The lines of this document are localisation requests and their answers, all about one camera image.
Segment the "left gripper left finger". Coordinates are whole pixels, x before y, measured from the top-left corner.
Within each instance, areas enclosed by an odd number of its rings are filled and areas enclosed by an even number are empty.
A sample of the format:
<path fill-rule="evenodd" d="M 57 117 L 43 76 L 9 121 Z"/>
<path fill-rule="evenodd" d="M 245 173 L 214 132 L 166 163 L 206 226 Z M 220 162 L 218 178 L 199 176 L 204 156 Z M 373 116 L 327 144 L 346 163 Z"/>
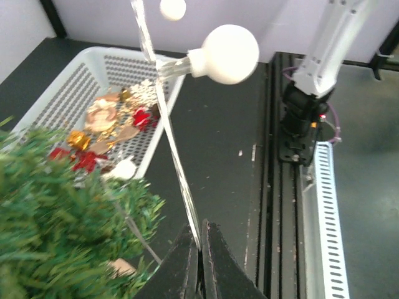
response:
<path fill-rule="evenodd" d="M 198 298 L 198 249 L 188 225 L 182 227 L 158 270 L 134 298 Z"/>

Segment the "white wooden snowflake ornament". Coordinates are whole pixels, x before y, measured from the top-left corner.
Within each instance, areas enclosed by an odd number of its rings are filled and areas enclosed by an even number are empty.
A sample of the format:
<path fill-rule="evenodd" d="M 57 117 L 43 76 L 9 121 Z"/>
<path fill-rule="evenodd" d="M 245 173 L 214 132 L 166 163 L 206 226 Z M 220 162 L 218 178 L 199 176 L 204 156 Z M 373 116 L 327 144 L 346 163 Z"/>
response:
<path fill-rule="evenodd" d="M 149 79 L 132 85 L 130 92 L 142 105 L 152 106 L 157 102 L 155 84 Z"/>

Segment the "red gift box ornament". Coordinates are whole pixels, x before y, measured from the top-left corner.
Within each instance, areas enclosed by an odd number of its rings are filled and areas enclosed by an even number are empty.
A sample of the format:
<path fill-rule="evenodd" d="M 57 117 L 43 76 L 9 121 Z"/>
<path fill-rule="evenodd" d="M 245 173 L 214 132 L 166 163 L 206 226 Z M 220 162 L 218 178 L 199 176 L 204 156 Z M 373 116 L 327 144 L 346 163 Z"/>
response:
<path fill-rule="evenodd" d="M 60 148 L 60 147 L 56 147 L 55 149 L 53 149 L 51 151 L 51 153 L 49 154 L 49 159 L 69 159 L 70 161 L 73 160 L 73 158 L 71 157 L 71 152 L 69 150 Z"/>

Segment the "small green christmas tree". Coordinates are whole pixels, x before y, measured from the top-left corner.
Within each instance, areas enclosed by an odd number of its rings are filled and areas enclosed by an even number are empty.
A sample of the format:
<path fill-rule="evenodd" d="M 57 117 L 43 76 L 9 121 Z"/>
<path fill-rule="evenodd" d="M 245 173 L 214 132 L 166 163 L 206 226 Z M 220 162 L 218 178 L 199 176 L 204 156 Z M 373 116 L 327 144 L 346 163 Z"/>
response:
<path fill-rule="evenodd" d="M 143 254 L 165 202 L 144 179 L 74 171 L 73 154 L 49 159 L 64 138 L 1 132 L 1 297 L 133 298 L 151 278 Z M 136 272 L 113 277 L 119 258 Z"/>

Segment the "black aluminium rail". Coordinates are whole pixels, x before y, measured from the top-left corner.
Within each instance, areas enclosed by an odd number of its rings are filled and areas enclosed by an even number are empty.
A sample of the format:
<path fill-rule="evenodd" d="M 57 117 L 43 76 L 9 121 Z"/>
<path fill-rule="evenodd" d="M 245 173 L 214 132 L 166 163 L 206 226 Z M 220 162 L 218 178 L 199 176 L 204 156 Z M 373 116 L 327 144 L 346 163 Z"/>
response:
<path fill-rule="evenodd" d="M 300 167 L 279 158 L 282 71 L 296 54 L 261 64 L 244 271 L 267 298 L 307 298 Z"/>

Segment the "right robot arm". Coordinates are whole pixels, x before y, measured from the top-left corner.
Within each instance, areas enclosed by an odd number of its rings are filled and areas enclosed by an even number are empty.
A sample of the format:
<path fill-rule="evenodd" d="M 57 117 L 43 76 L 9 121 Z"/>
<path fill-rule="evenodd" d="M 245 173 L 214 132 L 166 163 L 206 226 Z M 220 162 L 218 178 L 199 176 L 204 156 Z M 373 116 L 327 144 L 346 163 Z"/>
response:
<path fill-rule="evenodd" d="M 284 90 L 279 129 L 281 161 L 308 166 L 316 147 L 320 116 L 328 112 L 345 56 L 376 1 L 328 1 L 310 49 Z"/>

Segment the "burlap bow ornament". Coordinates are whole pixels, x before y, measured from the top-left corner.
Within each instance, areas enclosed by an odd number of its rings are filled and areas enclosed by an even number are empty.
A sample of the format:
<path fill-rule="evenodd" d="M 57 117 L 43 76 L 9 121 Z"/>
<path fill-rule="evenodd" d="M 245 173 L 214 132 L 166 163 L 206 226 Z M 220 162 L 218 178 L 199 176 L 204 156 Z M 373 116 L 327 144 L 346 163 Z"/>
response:
<path fill-rule="evenodd" d="M 98 155 L 105 154 L 118 143 L 134 138 L 137 134 L 139 134 L 139 132 L 140 130 L 137 127 L 124 126 L 117 136 L 94 143 L 89 147 L 89 151 L 92 151 Z"/>

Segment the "wooden tree base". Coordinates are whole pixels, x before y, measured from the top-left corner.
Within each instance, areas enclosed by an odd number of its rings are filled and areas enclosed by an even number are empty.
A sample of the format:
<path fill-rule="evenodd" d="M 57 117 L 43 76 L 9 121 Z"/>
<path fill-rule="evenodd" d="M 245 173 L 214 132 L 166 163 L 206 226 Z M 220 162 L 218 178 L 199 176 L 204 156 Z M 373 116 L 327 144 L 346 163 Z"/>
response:
<path fill-rule="evenodd" d="M 118 277 L 121 275 L 133 275 L 136 272 L 136 269 L 133 266 L 121 258 L 110 261 L 108 266 L 112 270 L 113 277 Z"/>

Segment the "red star ornament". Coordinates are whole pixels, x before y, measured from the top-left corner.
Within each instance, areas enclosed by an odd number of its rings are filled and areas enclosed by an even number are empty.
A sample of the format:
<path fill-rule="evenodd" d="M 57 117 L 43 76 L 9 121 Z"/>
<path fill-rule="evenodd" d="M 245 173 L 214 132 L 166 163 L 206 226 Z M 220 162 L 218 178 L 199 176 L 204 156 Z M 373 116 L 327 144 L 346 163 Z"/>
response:
<path fill-rule="evenodd" d="M 96 154 L 93 151 L 76 151 L 74 158 L 77 162 L 72 167 L 74 171 L 83 169 L 86 173 L 91 173 L 97 164 L 98 159 L 108 160 L 104 154 Z"/>

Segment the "gold gift box ornament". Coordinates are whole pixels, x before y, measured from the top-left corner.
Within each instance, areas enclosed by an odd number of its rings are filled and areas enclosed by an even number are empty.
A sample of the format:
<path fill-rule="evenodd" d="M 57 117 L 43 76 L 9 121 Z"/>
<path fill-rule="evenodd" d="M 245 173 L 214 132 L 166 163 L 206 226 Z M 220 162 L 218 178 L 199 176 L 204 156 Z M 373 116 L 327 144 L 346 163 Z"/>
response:
<path fill-rule="evenodd" d="M 76 150 L 85 151 L 89 147 L 90 140 L 83 131 L 72 130 L 67 137 L 67 144 Z"/>

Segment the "red poinsettia ornament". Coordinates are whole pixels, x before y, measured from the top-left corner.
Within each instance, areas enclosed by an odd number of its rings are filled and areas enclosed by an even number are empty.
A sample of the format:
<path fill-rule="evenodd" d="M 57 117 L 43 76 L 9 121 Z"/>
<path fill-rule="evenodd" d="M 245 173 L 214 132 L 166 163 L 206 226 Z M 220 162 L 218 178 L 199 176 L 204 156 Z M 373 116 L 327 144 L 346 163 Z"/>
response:
<path fill-rule="evenodd" d="M 138 107 L 133 112 L 133 126 L 140 130 L 144 130 L 151 123 L 151 114 L 147 112 L 145 107 Z"/>

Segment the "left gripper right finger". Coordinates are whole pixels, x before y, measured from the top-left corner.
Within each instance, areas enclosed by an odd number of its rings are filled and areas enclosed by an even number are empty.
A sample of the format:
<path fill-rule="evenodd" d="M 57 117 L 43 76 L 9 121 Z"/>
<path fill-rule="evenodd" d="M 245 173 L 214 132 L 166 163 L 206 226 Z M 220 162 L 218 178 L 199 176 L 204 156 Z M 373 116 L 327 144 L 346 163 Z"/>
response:
<path fill-rule="evenodd" d="M 238 265 L 219 227 L 207 219 L 202 225 L 202 256 L 206 298 L 266 297 Z"/>

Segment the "black frame post left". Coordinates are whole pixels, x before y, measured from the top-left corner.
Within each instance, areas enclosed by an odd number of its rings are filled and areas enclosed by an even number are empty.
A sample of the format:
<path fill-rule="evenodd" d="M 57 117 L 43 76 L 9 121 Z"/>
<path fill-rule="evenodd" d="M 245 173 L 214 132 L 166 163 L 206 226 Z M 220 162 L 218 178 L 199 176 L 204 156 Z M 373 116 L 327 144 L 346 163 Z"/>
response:
<path fill-rule="evenodd" d="M 52 0 L 39 0 L 54 32 L 56 37 L 65 39 L 67 35 L 67 31 L 62 23 L 62 20 L 57 12 L 55 4 Z"/>

